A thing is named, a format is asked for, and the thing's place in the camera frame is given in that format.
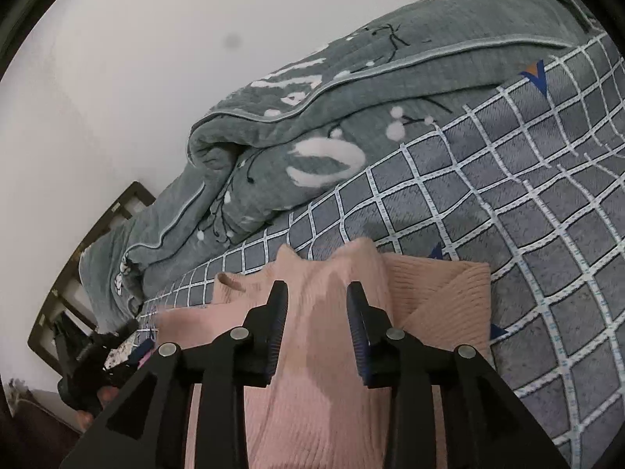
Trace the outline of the person's left hand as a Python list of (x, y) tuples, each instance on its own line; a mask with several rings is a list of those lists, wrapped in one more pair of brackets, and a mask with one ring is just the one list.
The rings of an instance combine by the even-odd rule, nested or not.
[(119, 391), (117, 387), (106, 385), (97, 392), (87, 390), (80, 393), (79, 403), (82, 409), (76, 411), (76, 420), (83, 432), (86, 432), (94, 423), (95, 417), (118, 397)]

